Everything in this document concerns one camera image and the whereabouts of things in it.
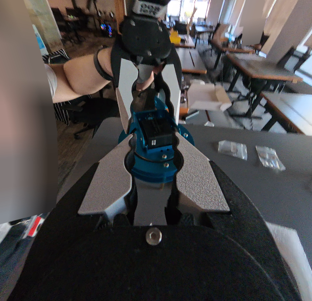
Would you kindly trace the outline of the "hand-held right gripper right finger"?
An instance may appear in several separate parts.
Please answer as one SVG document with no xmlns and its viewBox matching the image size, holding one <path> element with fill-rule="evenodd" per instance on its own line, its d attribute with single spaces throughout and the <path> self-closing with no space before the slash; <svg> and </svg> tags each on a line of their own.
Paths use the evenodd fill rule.
<svg viewBox="0 0 312 301">
<path fill-rule="evenodd" d="M 208 213 L 230 214 L 210 160 L 178 132 L 173 133 L 172 147 L 177 170 L 166 205 L 167 224 L 178 225 L 185 218 L 198 225 Z"/>
</svg>

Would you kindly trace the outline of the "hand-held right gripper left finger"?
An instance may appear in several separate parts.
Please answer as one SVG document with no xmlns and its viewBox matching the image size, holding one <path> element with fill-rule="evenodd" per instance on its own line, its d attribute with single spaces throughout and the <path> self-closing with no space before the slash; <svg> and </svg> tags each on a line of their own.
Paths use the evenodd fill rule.
<svg viewBox="0 0 312 301">
<path fill-rule="evenodd" d="M 103 215 L 113 222 L 118 214 L 134 222 L 137 188 L 131 169 L 135 164 L 136 137 L 127 136 L 98 163 L 78 214 Z"/>
</svg>

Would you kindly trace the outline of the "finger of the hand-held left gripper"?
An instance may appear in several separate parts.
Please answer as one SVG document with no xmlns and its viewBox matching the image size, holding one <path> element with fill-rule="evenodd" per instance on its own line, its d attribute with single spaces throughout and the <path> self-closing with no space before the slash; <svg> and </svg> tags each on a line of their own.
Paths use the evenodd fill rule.
<svg viewBox="0 0 312 301">
<path fill-rule="evenodd" d="M 175 124 L 179 121 L 181 84 L 178 82 L 174 64 L 167 64 L 155 77 L 155 89 L 160 92 Z"/>
<path fill-rule="evenodd" d="M 138 69 L 126 59 L 121 59 L 119 70 L 119 84 L 116 88 L 116 97 L 119 106 L 121 123 L 126 134 L 129 133 L 131 122 L 131 103 L 133 101 L 132 86 L 138 78 Z"/>
</svg>

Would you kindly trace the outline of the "blue robot arm base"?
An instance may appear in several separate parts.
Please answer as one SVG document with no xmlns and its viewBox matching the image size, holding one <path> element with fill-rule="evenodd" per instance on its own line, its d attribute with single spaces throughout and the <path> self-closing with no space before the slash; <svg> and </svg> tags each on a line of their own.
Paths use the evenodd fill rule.
<svg viewBox="0 0 312 301">
<path fill-rule="evenodd" d="M 130 132 L 134 132 L 137 139 L 132 174 L 145 182 L 171 182 L 177 171 L 173 163 L 174 128 L 192 145 L 193 137 L 183 125 L 173 123 L 167 106 L 157 96 L 140 92 L 131 109 Z"/>
</svg>

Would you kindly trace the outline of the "person's left forearm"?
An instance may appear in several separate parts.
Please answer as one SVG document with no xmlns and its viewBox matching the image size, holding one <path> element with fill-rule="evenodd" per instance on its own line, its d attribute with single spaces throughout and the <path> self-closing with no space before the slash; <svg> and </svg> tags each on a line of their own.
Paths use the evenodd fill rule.
<svg viewBox="0 0 312 301">
<path fill-rule="evenodd" d="M 101 50 L 98 60 L 101 67 L 112 76 L 112 47 Z M 96 71 L 93 54 L 73 58 L 65 64 L 49 64 L 57 76 L 57 90 L 53 103 L 66 102 L 91 95 L 103 89 L 111 81 L 102 78 Z"/>
</svg>

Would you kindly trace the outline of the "dark grey desk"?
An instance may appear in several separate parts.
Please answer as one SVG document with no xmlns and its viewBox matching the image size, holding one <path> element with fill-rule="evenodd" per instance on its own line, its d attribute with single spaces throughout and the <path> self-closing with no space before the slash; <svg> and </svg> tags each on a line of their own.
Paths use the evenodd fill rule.
<svg viewBox="0 0 312 301">
<path fill-rule="evenodd" d="M 311 265 L 312 138 L 301 134 L 255 132 L 187 124 L 195 147 L 213 160 L 250 198 L 264 219 L 295 229 Z M 218 142 L 247 146 L 247 160 L 217 152 Z M 264 167 L 255 146 L 276 150 L 285 171 Z"/>
</svg>

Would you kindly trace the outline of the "yellow box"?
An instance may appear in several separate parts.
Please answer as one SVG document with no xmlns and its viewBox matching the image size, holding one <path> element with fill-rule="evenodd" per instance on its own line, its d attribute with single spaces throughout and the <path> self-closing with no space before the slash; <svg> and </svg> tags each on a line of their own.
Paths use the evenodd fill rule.
<svg viewBox="0 0 312 301">
<path fill-rule="evenodd" d="M 169 38 L 170 42 L 173 43 L 175 46 L 180 45 L 181 37 L 179 36 L 178 31 L 170 30 Z"/>
</svg>

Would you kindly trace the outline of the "white table with wooden edge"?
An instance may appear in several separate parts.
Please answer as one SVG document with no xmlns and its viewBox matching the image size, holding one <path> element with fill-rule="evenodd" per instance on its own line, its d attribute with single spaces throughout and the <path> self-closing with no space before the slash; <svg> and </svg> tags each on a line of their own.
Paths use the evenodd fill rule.
<svg viewBox="0 0 312 301">
<path fill-rule="evenodd" d="M 182 73 L 206 74 L 207 68 L 196 49 L 176 48 Z"/>
</svg>

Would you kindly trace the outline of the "white cardboard box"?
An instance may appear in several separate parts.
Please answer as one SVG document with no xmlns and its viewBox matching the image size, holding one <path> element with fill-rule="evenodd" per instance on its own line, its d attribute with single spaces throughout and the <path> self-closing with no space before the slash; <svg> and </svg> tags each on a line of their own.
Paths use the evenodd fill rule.
<svg viewBox="0 0 312 301">
<path fill-rule="evenodd" d="M 213 83 L 192 82 L 187 92 L 187 99 L 190 110 L 224 112 L 232 106 L 223 86 Z"/>
</svg>

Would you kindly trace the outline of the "black wristband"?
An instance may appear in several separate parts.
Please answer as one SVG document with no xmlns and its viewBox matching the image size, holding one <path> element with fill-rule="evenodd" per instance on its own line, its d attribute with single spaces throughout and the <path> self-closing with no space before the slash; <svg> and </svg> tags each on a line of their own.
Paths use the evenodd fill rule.
<svg viewBox="0 0 312 301">
<path fill-rule="evenodd" d="M 98 54 L 101 50 L 104 50 L 108 48 L 108 46 L 106 45 L 102 45 L 93 55 L 93 62 L 94 62 L 94 66 L 96 68 L 96 71 L 99 73 L 99 75 L 104 78 L 107 81 L 113 81 L 113 77 L 111 75 L 109 75 L 100 65 L 99 60 L 98 60 Z"/>
</svg>

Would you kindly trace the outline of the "black office chair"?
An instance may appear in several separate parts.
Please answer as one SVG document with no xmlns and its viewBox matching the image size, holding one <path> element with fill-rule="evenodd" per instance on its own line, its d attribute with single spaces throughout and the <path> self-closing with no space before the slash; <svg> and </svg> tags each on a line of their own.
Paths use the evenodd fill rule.
<svg viewBox="0 0 312 301">
<path fill-rule="evenodd" d="M 82 96 L 74 100 L 54 104 L 56 118 L 65 124 L 83 123 L 83 129 L 75 132 L 74 138 L 80 139 L 80 133 L 93 130 L 93 137 L 103 120 L 118 117 L 119 107 L 115 100 L 91 96 Z"/>
</svg>

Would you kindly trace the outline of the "small clear plastic bag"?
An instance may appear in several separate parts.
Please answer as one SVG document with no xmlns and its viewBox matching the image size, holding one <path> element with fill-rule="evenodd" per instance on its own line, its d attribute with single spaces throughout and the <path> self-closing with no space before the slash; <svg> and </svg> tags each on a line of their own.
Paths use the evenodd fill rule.
<svg viewBox="0 0 312 301">
<path fill-rule="evenodd" d="M 271 168 L 278 171 L 285 171 L 286 168 L 279 159 L 275 149 L 265 146 L 255 146 L 258 154 L 258 158 L 262 165 L 267 168 Z"/>
<path fill-rule="evenodd" d="M 246 144 L 222 140 L 218 143 L 218 153 L 247 160 Z"/>
</svg>

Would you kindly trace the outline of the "clear bag with red label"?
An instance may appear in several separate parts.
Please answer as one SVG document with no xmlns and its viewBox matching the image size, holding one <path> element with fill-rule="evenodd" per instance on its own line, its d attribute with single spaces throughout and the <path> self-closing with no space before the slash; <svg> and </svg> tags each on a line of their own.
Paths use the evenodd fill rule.
<svg viewBox="0 0 312 301">
<path fill-rule="evenodd" d="M 49 213 L 6 222 L 0 225 L 0 256 L 1 260 L 9 257 L 34 238 L 45 222 Z"/>
</svg>

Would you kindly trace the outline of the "wooden-edged table with black legs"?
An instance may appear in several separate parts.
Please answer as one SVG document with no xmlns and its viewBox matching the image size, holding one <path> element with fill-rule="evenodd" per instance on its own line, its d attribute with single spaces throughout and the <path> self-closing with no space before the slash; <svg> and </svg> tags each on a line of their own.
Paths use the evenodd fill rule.
<svg viewBox="0 0 312 301">
<path fill-rule="evenodd" d="M 298 83 L 303 79 L 294 73 L 276 66 L 266 58 L 255 54 L 227 54 L 232 65 L 242 74 L 253 79 L 274 80 Z"/>
</svg>

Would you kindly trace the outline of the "white paper sheet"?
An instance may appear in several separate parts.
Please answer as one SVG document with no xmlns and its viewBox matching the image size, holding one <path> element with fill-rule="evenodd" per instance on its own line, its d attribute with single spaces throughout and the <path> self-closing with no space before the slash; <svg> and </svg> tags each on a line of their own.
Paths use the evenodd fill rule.
<svg viewBox="0 0 312 301">
<path fill-rule="evenodd" d="M 312 271 L 295 229 L 266 222 L 280 254 L 289 266 L 302 300 L 312 300 Z"/>
</svg>

